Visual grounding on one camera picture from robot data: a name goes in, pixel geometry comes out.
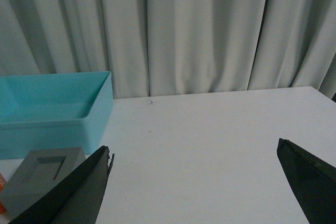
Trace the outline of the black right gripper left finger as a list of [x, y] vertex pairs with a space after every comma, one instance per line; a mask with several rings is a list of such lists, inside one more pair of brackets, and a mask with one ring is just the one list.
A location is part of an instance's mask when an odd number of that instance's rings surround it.
[[96, 223], [113, 161], [107, 146], [98, 148], [11, 223]]

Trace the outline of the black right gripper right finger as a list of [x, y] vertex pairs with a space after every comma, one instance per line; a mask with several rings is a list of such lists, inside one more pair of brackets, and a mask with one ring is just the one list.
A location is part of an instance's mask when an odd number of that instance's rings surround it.
[[277, 157], [309, 223], [335, 223], [335, 167], [280, 138]]

